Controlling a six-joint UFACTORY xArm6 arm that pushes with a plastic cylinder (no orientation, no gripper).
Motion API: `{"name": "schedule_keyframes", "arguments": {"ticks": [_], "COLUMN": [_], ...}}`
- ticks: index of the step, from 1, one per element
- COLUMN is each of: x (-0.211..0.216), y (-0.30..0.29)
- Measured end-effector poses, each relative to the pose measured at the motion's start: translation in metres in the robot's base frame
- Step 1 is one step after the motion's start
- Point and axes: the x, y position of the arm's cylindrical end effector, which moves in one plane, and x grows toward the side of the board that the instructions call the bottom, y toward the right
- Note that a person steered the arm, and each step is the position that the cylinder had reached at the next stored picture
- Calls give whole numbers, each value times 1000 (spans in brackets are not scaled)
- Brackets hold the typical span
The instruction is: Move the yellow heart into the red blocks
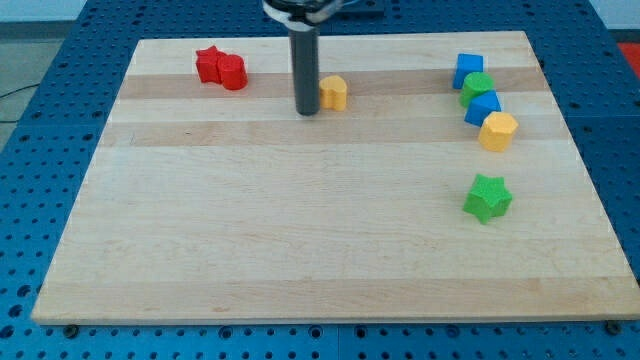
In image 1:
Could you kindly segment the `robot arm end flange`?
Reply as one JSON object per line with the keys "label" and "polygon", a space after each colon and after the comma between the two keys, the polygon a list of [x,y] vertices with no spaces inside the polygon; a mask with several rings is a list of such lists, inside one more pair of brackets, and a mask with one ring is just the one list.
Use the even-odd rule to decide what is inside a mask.
{"label": "robot arm end flange", "polygon": [[263,0],[264,12],[285,25],[316,26],[342,9],[343,0]]}

